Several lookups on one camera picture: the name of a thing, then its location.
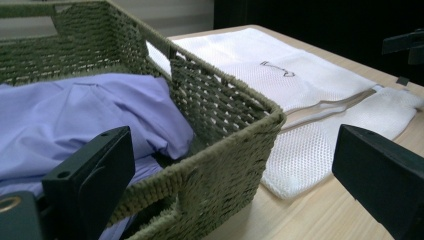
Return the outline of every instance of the light wood surface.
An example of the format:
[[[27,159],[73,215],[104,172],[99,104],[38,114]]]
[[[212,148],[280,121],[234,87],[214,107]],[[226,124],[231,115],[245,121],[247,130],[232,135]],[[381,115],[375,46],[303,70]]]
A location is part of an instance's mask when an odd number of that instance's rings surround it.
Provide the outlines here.
[[[181,39],[242,30],[261,30],[296,48],[305,49],[336,65],[356,72],[383,86],[396,89],[397,77],[259,26],[243,26],[172,37]],[[424,88],[409,83],[406,88],[424,98]],[[405,131],[395,139],[401,146],[424,156],[424,109],[420,109]],[[294,200],[275,197],[260,185],[252,203],[231,217],[204,240],[218,239],[393,239],[338,182],[334,176]]]

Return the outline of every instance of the purple cloth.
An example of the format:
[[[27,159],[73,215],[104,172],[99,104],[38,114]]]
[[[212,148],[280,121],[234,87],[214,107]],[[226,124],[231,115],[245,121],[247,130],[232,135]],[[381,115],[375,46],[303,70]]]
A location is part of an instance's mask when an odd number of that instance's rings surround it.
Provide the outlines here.
[[[112,128],[131,128],[136,159],[131,183],[161,170],[151,154],[179,158],[193,138],[165,80],[152,76],[101,74],[0,85],[0,113],[0,195],[18,190],[38,195],[43,175]],[[106,230],[102,239],[120,236],[124,225]]]

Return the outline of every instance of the table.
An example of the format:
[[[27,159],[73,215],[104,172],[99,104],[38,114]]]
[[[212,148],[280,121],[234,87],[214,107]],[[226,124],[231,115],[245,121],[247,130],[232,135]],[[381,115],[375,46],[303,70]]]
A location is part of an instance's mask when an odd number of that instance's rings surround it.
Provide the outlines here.
[[[293,47],[304,49],[336,65],[349,69],[383,86],[402,89],[397,77],[372,69],[304,42],[248,25],[171,37],[172,40],[238,31],[263,31]],[[408,83],[412,93],[424,98],[424,87]],[[401,146],[424,156],[424,109],[420,109],[405,131],[395,139]],[[393,239],[334,177],[293,200],[275,197],[260,185],[253,201],[218,227],[204,240],[215,239]]]

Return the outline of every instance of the black wall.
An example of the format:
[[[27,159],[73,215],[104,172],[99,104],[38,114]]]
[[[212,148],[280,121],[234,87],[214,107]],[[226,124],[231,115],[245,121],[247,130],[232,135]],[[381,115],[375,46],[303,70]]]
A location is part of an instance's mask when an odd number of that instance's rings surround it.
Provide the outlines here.
[[[408,65],[408,51],[381,54],[384,38],[424,28],[424,0],[215,0],[215,29],[246,24],[424,84],[424,65]]]

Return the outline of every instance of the woven basket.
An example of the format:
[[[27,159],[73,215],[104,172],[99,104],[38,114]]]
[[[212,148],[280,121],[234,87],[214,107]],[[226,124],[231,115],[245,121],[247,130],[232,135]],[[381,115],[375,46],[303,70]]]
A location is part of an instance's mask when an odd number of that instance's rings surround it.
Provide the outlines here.
[[[0,19],[37,16],[51,17],[57,34],[0,36],[0,83],[22,85],[105,72],[161,75],[195,131],[190,155],[129,187],[109,224],[171,199],[130,238],[199,239],[252,201],[285,121],[275,103],[112,2],[0,5]],[[147,42],[169,59],[171,75],[151,60]]]

